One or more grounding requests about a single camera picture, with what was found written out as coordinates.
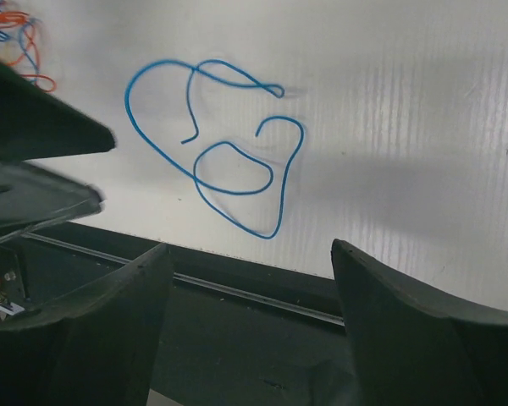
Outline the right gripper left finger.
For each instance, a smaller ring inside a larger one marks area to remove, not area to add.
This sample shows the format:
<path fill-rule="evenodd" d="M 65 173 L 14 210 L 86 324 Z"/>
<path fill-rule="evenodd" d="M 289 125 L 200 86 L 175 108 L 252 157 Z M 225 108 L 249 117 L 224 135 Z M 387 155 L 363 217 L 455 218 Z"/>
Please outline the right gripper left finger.
<path fill-rule="evenodd" d="M 0 405 L 144 405 L 173 279 L 159 244 L 0 322 Z"/>

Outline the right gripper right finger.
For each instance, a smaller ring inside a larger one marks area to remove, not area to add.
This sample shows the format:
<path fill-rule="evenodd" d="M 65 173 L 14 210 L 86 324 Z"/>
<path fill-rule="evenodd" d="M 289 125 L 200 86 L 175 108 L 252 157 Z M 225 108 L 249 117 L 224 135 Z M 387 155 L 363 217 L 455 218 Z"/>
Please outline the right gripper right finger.
<path fill-rule="evenodd" d="M 331 247 L 365 405 L 508 405 L 508 311 L 458 298 L 352 244 Z"/>

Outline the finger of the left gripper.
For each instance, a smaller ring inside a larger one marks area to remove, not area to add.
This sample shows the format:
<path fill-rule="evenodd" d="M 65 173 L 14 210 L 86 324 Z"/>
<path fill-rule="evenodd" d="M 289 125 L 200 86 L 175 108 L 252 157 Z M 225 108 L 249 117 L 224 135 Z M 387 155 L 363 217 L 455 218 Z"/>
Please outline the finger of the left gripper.
<path fill-rule="evenodd" d="M 0 62 L 0 157 L 15 161 L 111 151 L 112 131 Z"/>
<path fill-rule="evenodd" d="M 102 211 L 91 186 L 28 162 L 0 160 L 0 244 Z"/>

